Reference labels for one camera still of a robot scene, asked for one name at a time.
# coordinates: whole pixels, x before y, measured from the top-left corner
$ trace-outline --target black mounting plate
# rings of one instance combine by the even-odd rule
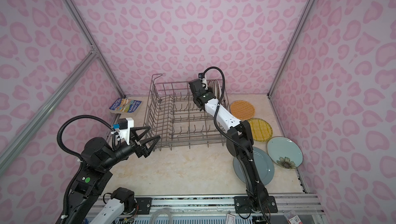
[[[267,201],[264,203],[268,207],[271,213],[277,213],[278,208],[276,206],[275,198],[269,196]],[[237,214],[249,214],[250,211],[250,201],[248,197],[234,197],[234,207]]]
[[[137,215],[148,215],[150,213],[151,200],[151,197],[136,197],[136,202],[139,206]]]

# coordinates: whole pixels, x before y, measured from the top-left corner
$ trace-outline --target heart pattern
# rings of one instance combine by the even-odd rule
[[[90,48],[61,0],[0,0],[0,154]]]
[[[330,223],[396,223],[395,3],[318,0],[275,91]]]
[[[184,81],[214,65],[227,92],[267,93],[306,1],[75,0],[124,92],[136,95],[148,94],[154,73]]]
[[[77,158],[56,144],[58,129],[69,118],[82,114],[112,122],[114,114],[107,108],[116,98],[102,66],[94,61],[0,178],[1,223],[55,222],[67,184],[79,167]],[[95,120],[84,119],[70,124],[62,139],[66,147],[81,153],[89,139],[103,137],[107,130]]]

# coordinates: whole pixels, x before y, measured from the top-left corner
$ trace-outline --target pink patterned wall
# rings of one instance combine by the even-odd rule
[[[0,178],[0,223],[55,223],[67,184],[79,166],[76,157],[58,147],[58,129],[82,114],[111,122],[114,115],[108,107],[116,98],[113,85],[95,61]],[[66,128],[63,142],[81,153],[89,139],[104,136],[107,130],[95,120],[82,119]]]
[[[267,93],[306,3],[74,1],[127,94],[147,94],[153,73],[185,81],[209,66],[224,70],[229,93]]]
[[[276,90],[331,223],[396,223],[396,0],[319,0]]]
[[[0,0],[0,154],[88,52],[62,0]]]

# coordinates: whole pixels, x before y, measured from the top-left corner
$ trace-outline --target black cable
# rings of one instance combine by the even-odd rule
[[[78,120],[78,119],[82,119],[82,118],[94,119],[94,120],[96,120],[96,121],[99,121],[99,122],[103,123],[103,124],[104,124],[106,127],[108,127],[112,132],[115,131],[114,128],[111,127],[111,125],[108,124],[105,120],[103,120],[103,119],[101,119],[101,118],[98,118],[98,117],[95,117],[95,116],[92,116],[92,115],[80,115],[80,116],[76,116],[76,117],[70,118],[70,119],[67,120],[65,123],[63,123],[62,126],[59,128],[58,134],[57,134],[57,136],[56,136],[56,140],[57,140],[58,146],[59,146],[63,151],[67,152],[68,154],[71,154],[71,155],[74,155],[74,156],[78,157],[78,158],[80,159],[80,161],[81,161],[80,167],[78,168],[78,170],[77,170],[76,174],[74,175],[74,177],[72,178],[72,180],[71,180],[71,181],[69,182],[69,184],[67,185],[65,194],[64,194],[64,196],[63,196],[63,210],[62,210],[62,214],[61,214],[61,215],[65,215],[65,216],[68,216],[68,214],[69,214],[69,209],[68,209],[68,205],[69,205],[69,199],[68,199],[68,198],[69,198],[69,192],[70,192],[70,189],[71,189],[71,187],[72,187],[73,182],[74,182],[74,181],[76,180],[76,178],[77,178],[77,175],[78,175],[78,174],[81,172],[81,170],[82,170],[84,159],[82,158],[81,154],[79,154],[79,153],[77,153],[77,152],[74,152],[74,151],[68,149],[68,148],[63,144],[62,135],[63,135],[63,131],[65,131],[66,127],[67,127],[69,124],[71,124],[72,122],[74,122],[74,121],[76,121],[76,120]],[[115,150],[115,148],[116,148],[116,135],[115,135],[114,133],[112,134],[112,147],[113,147],[113,150]],[[66,218],[63,218],[63,219],[61,219],[60,223],[63,224],[65,221],[66,221]]]
[[[106,195],[106,194],[110,194],[110,195],[111,195],[111,193],[109,193],[109,192],[106,192],[106,193],[104,193],[104,194],[103,194],[103,198],[102,198],[102,200],[103,200],[103,202],[104,202],[105,204],[107,204],[107,202],[105,201],[105,195]]]
[[[225,138],[227,138],[228,140],[230,140],[233,144],[235,144],[236,146],[238,146],[238,147],[240,147],[241,149],[244,150],[244,152],[246,153],[246,156],[247,156],[248,160],[249,160],[249,161],[251,162],[251,164],[252,164],[253,171],[254,171],[255,181],[256,181],[256,183],[259,183],[259,182],[260,182],[259,173],[257,172],[256,164],[254,163],[253,158],[250,157],[250,154],[249,154],[248,149],[245,148],[245,147],[243,147],[241,144],[239,144],[239,142],[235,141],[235,140],[232,139],[231,137],[228,137],[228,136],[226,135],[226,133],[224,133],[224,131],[222,131],[222,129],[221,129],[221,128],[218,126],[218,124],[217,124],[217,113],[219,112],[220,104],[221,104],[221,101],[222,101],[222,99],[223,99],[223,97],[224,97],[224,91],[225,91],[225,77],[224,77],[224,74],[223,74],[223,72],[221,71],[220,68],[214,67],[214,66],[213,66],[213,67],[207,68],[207,69],[203,72],[202,78],[205,78],[205,73],[206,73],[208,70],[210,70],[210,69],[216,69],[217,71],[219,71],[220,74],[221,74],[221,78],[222,78],[222,80],[223,80],[222,88],[221,88],[221,96],[220,96],[219,102],[217,103],[217,108],[216,108],[215,115],[213,116],[213,121],[214,121],[214,123],[215,123],[215,127],[216,127],[216,129],[220,132],[221,135],[223,135]],[[264,213],[264,211],[263,211],[263,207],[261,206],[260,195],[259,195],[258,192],[257,192],[256,194],[257,194],[258,202],[259,202],[259,205],[260,205],[261,213],[263,214],[265,221],[267,221],[267,223],[270,224],[269,219],[268,219],[268,217],[265,215],[265,213]]]
[[[247,219],[249,219],[249,217],[250,217],[250,215],[251,215],[251,206],[250,206],[250,205],[247,205],[247,204],[244,204],[244,205],[242,205],[241,207],[244,207],[244,206],[249,206],[249,208],[250,208],[250,213],[249,213],[249,215],[248,215],[247,217],[242,217],[242,216],[240,215],[240,213],[238,213],[238,215],[239,215],[239,217],[241,217],[242,219],[247,220]]]

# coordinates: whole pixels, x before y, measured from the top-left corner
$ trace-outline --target book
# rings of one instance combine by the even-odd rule
[[[118,98],[109,108],[111,113],[134,113],[142,102],[128,98]]]

